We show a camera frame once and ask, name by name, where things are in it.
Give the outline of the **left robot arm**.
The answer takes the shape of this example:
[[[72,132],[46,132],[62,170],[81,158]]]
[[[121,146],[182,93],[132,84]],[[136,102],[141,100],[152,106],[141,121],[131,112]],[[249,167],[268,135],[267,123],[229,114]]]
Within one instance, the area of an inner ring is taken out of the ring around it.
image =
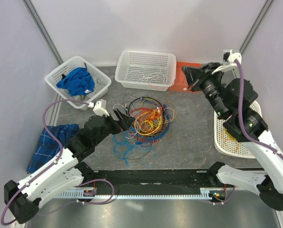
[[[119,109],[114,110],[117,120],[103,108],[94,107],[93,111],[95,115],[46,164],[20,181],[10,180],[4,185],[6,207],[0,219],[2,225],[10,224],[4,221],[7,211],[12,213],[15,222],[24,224],[63,191],[93,183],[93,170],[83,160],[106,137],[127,131],[135,120]]]

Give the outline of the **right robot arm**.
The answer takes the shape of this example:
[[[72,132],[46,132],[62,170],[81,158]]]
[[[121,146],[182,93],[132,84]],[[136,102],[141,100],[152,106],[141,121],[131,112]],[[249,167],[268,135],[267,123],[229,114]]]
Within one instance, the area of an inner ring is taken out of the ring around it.
[[[270,208],[283,211],[283,152],[264,119],[250,105],[258,94],[238,60],[227,66],[209,63],[201,68],[182,67],[191,91],[201,91],[213,107],[223,127],[257,159],[265,175],[235,169],[216,162],[207,174],[208,184],[229,184],[250,191]]]

